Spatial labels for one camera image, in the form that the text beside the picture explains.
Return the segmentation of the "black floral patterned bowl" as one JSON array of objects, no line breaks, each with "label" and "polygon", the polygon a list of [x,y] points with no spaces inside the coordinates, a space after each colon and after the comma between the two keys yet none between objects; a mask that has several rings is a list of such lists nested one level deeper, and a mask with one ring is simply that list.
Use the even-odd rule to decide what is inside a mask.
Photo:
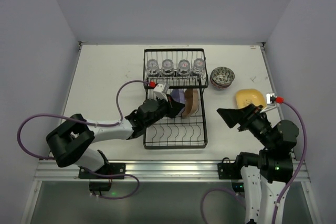
[{"label": "black floral patterned bowl", "polygon": [[234,81],[235,74],[230,68],[217,67],[211,72],[211,78],[217,84],[227,85]]}]

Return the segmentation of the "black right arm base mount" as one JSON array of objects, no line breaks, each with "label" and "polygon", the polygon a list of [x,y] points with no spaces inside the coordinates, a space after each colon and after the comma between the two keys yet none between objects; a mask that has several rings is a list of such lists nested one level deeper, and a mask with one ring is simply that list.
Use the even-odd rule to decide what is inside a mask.
[{"label": "black right arm base mount", "polygon": [[224,157],[217,164],[217,173],[219,179],[231,181],[232,189],[234,192],[236,193],[245,192],[244,183],[239,182],[239,180],[243,179],[236,161],[233,161],[228,157]]}]

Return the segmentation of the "yellow textured bowl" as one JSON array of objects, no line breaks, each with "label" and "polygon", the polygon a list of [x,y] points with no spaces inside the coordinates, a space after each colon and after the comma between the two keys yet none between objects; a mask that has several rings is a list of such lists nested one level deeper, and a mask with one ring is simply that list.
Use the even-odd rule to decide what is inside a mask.
[{"label": "yellow textured bowl", "polygon": [[241,89],[235,95],[237,107],[242,109],[250,104],[266,107],[266,101],[263,94],[256,89]]}]

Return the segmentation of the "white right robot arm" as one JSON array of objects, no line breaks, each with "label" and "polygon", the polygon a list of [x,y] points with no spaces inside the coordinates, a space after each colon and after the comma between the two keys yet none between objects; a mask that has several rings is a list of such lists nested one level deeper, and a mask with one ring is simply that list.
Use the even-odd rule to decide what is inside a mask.
[{"label": "white right robot arm", "polygon": [[290,152],[297,143],[298,127],[288,120],[272,126],[261,105],[219,108],[217,113],[229,128],[249,131],[263,145],[257,154],[241,152],[234,162],[225,157],[217,165],[220,179],[243,181],[245,223],[281,223],[283,207],[277,200],[286,197],[293,176]]}]

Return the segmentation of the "purple textured bowl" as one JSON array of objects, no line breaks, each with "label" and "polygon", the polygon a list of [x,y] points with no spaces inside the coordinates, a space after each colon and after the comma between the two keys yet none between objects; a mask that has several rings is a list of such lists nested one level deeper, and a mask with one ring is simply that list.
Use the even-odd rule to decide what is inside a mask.
[{"label": "purple textured bowl", "polygon": [[171,96],[172,101],[185,104],[185,95],[184,95],[183,89],[173,89],[170,96]]}]

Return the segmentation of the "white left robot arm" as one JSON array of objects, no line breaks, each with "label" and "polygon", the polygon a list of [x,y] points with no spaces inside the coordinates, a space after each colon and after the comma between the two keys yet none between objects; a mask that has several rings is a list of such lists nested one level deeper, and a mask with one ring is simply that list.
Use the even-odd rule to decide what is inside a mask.
[{"label": "white left robot arm", "polygon": [[185,101],[171,95],[165,99],[147,99],[121,122],[93,123],[74,114],[46,136],[46,142],[58,167],[72,164],[95,176],[112,175],[112,168],[101,150],[90,145],[106,140],[132,140],[146,133],[147,128],[164,117],[175,118],[185,108]]}]

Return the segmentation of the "brown textured bowl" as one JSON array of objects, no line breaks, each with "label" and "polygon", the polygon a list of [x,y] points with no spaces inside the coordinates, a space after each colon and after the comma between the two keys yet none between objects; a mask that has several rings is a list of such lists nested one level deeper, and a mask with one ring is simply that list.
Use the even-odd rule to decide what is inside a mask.
[{"label": "brown textured bowl", "polygon": [[185,109],[182,112],[182,118],[188,118],[193,115],[198,108],[198,90],[186,89],[184,91]]}]

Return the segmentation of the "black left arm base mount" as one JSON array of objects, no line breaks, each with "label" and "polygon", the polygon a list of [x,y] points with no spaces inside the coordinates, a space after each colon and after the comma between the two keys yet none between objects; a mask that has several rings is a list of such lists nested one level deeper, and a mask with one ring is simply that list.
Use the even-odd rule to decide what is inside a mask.
[{"label": "black left arm base mount", "polygon": [[124,179],[126,171],[125,163],[109,163],[109,165],[103,165],[99,170],[95,171],[94,174],[87,171],[83,167],[80,168],[78,178],[79,179],[105,179],[105,182],[90,182],[89,191],[91,193],[97,193],[102,196],[102,193],[108,192],[112,187],[112,181],[114,179]]}]

